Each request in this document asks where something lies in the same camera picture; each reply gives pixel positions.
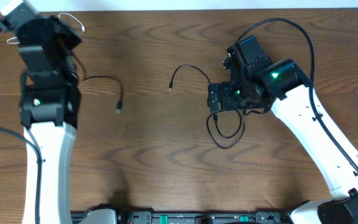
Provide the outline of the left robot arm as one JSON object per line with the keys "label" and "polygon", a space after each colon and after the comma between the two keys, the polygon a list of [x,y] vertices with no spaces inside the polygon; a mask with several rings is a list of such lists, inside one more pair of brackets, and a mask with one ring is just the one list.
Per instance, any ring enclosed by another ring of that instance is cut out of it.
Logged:
{"label": "left robot arm", "polygon": [[27,149],[24,223],[71,223],[70,161],[78,127],[80,79],[73,49],[81,38],[25,1],[2,9],[0,28],[19,40],[26,65],[19,114]]}

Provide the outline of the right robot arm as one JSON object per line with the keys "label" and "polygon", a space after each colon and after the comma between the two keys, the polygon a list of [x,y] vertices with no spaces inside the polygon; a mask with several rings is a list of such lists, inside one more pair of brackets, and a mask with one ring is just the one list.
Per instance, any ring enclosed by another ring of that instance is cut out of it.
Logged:
{"label": "right robot arm", "polygon": [[301,142],[329,188],[331,199],[306,202],[285,215],[289,223],[358,223],[358,150],[328,115],[310,81],[291,59],[273,63],[252,35],[226,50],[228,82],[208,87],[212,114],[271,111]]}

